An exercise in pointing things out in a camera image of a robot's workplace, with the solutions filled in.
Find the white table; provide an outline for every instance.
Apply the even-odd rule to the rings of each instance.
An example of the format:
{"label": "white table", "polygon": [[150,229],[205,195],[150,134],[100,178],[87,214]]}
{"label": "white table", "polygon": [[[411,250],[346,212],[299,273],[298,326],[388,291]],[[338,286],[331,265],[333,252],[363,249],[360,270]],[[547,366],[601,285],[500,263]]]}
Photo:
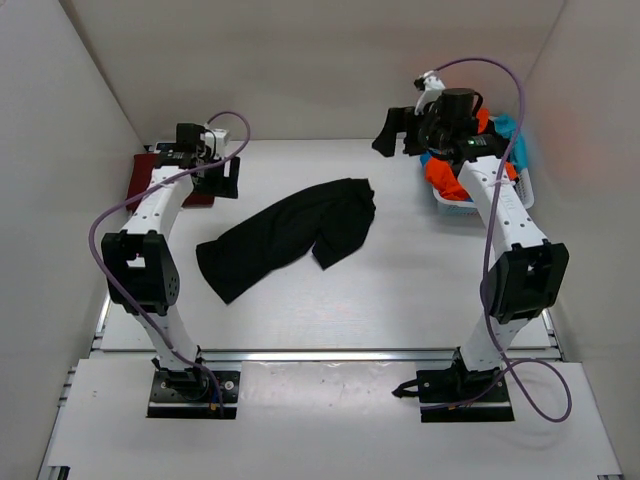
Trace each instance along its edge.
{"label": "white table", "polygon": [[[421,424],[416,399],[389,392],[410,363],[243,364],[233,421],[145,418],[148,359],[80,362],[51,466],[68,480],[224,478],[596,479],[620,473],[579,364],[556,364],[574,410],[563,424],[538,417],[507,377],[515,422]],[[544,369],[521,378],[551,415],[563,390]]]}
{"label": "white table", "polygon": [[[240,198],[183,210],[170,236],[187,330],[204,350],[450,349],[480,315],[485,230],[479,218],[442,217],[417,158],[381,157],[370,140],[259,141],[242,154]],[[377,206],[364,246],[326,271],[310,254],[226,306],[203,279],[195,247],[308,186],[369,178]],[[513,347],[549,347],[541,319]],[[151,350],[119,306],[105,351]]]}

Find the laundry basket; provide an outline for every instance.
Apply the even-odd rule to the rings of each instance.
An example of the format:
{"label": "laundry basket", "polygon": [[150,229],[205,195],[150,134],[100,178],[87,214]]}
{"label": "laundry basket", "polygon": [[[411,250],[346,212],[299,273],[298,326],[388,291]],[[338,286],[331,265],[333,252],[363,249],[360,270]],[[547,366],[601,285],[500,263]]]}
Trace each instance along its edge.
{"label": "laundry basket", "polygon": [[[533,188],[531,187],[531,178],[529,177],[529,169],[523,168],[518,172],[520,181],[516,183],[515,190],[525,209],[533,206]],[[438,201],[438,213],[441,215],[476,215],[478,209],[474,203],[469,201],[446,200],[440,196],[440,192],[433,188],[433,196]]]}

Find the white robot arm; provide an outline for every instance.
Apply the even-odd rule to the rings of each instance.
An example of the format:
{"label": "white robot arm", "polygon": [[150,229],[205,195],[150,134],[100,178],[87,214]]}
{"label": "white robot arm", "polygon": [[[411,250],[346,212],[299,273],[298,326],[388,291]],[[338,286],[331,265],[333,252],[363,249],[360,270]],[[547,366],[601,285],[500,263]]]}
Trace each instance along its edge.
{"label": "white robot arm", "polygon": [[[178,124],[175,144],[157,156],[149,188],[186,170],[222,160],[228,141],[225,130]],[[150,417],[216,418],[210,408],[213,402],[204,398],[211,391],[210,382],[201,369],[194,368],[194,364],[202,363],[200,348],[189,337],[176,306],[180,277],[167,239],[183,202],[192,192],[237,198],[239,162],[239,157],[229,161],[228,176],[224,169],[213,168],[163,184],[142,199],[119,232],[107,233],[102,239],[106,267],[153,322],[140,315],[109,282],[112,301],[140,322],[157,351],[153,359],[157,371],[147,410]],[[239,372],[232,375],[237,386]]]}
{"label": "white robot arm", "polygon": [[[482,96],[466,88],[431,90],[430,85],[435,83],[430,72],[416,80],[419,89],[439,96],[424,105],[419,101],[415,109],[389,109],[385,126],[372,147],[384,156],[391,156],[396,134],[405,132],[405,153],[428,152],[447,161],[487,228],[491,227],[496,182],[500,182],[492,235],[496,261],[482,290],[488,304],[491,332],[504,351],[531,319],[555,303],[569,254],[564,244],[552,244],[538,229],[506,173],[496,179],[501,163],[498,157],[504,153],[507,141],[493,134],[478,134],[476,113]],[[491,332],[483,312],[469,339],[456,349],[450,368],[418,371],[418,378],[400,385],[394,395],[420,397],[421,403],[428,405],[422,410],[423,421],[479,418],[474,416],[479,409],[438,409],[442,405],[467,405],[465,400],[478,398],[476,404],[504,403],[508,400],[506,388],[498,385],[500,388],[491,390],[503,360]],[[407,390],[416,386],[417,392]],[[484,409],[481,417],[513,418],[510,407],[487,412],[489,409]]]}

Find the white enclosure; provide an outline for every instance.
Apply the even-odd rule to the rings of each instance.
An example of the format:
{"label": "white enclosure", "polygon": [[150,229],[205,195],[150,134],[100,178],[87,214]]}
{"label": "white enclosure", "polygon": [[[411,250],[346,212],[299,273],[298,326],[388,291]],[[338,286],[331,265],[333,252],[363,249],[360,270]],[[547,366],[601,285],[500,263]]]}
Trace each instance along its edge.
{"label": "white enclosure", "polygon": [[[229,479],[640,479],[638,16],[633,0],[0,0],[0,478],[49,480],[60,473],[49,466],[70,466],[70,480],[210,469]],[[532,216],[571,255],[558,304],[509,351],[567,376],[566,424],[540,423],[511,380],[516,422],[499,426],[420,428],[417,407],[388,393],[414,361],[446,363],[471,333],[484,229],[438,216],[417,160],[383,159],[369,144],[388,107],[415,101],[418,74],[469,55],[525,82]],[[492,112],[516,112],[504,72],[467,64],[443,78],[482,92]],[[208,360],[244,362],[241,416],[150,423],[150,345],[119,307],[100,315],[105,281],[87,231],[123,199],[142,144],[222,109],[245,114],[260,140],[243,155],[240,198],[181,212],[170,246],[189,333]],[[195,245],[347,176],[376,191],[363,249],[326,272],[303,258],[225,306]],[[561,411],[553,377],[526,367],[523,378]]]}

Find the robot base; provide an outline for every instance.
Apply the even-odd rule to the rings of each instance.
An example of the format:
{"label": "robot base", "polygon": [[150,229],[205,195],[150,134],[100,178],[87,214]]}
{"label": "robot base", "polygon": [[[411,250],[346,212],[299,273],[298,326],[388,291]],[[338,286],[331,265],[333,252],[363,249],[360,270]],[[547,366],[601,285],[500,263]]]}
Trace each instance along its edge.
{"label": "robot base", "polygon": [[224,416],[220,415],[218,404],[212,408],[210,390],[207,389],[198,398],[185,396],[184,393],[171,388],[169,372],[156,370],[149,395],[147,418],[235,419],[240,392],[240,372],[214,370],[213,374],[220,383]]}
{"label": "robot base", "polygon": [[507,385],[502,381],[469,406],[453,409],[425,409],[429,405],[454,403],[473,398],[473,394],[462,397],[443,373],[443,370],[419,370],[417,373],[422,423],[512,422],[514,420]]}

